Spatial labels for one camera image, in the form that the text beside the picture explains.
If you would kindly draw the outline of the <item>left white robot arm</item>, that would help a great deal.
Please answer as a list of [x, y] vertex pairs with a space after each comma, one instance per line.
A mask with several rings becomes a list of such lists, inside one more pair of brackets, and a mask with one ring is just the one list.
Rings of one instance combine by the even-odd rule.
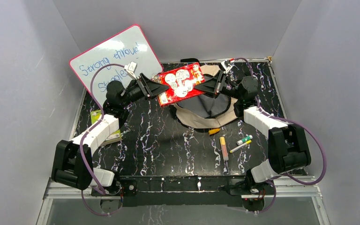
[[93, 187], [103, 195], [105, 192], [110, 195], [120, 192], [121, 182], [114, 178], [114, 172], [94, 168], [92, 157], [103, 142], [124, 125], [129, 104], [141, 98], [153, 99], [169, 89], [169, 86], [154, 82], [143, 73], [135, 76], [136, 67], [135, 62], [124, 65], [132, 78], [126, 88], [120, 81], [108, 83], [106, 100], [98, 106], [101, 116], [97, 121], [73, 139], [58, 142], [51, 174], [53, 181], [79, 190]]

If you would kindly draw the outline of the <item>red treehouse book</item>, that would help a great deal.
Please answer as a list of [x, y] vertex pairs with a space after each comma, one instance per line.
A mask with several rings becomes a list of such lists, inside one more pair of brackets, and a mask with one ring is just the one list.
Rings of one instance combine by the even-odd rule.
[[159, 105], [164, 107], [203, 94], [195, 86], [205, 79], [200, 64], [196, 62], [160, 73], [153, 77], [153, 81], [169, 87], [157, 97]]

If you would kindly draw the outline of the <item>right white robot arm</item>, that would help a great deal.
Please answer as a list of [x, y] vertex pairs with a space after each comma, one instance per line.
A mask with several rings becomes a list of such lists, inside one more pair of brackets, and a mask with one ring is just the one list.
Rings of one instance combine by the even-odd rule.
[[258, 80], [245, 76], [238, 83], [228, 78], [233, 60], [225, 60], [214, 77], [195, 86], [205, 95], [217, 98], [220, 94], [236, 99], [233, 104], [237, 117], [262, 133], [268, 141], [268, 159], [249, 169], [245, 180], [233, 188], [243, 187], [251, 194], [258, 194], [264, 183], [279, 175], [311, 164], [311, 155], [303, 127], [275, 119], [257, 106]]

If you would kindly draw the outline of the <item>beige backpack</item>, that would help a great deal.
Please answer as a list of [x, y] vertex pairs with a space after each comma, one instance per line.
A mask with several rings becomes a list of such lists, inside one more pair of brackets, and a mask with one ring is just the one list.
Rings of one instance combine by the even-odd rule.
[[236, 101], [223, 94], [217, 98], [198, 95], [179, 101], [170, 108], [185, 126], [196, 129], [220, 128], [238, 118], [233, 106]]

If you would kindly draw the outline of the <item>green book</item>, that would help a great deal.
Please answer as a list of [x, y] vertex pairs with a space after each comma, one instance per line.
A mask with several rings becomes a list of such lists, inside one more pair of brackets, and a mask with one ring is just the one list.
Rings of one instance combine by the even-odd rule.
[[99, 146], [104, 146], [122, 140], [121, 131], [119, 129], [114, 131], [114, 124], [109, 124], [110, 122], [114, 121], [112, 115], [102, 115], [101, 110], [95, 110], [90, 113], [90, 119], [92, 125], [100, 121], [100, 123], [91, 131], [92, 136], [97, 138], [97, 143]]

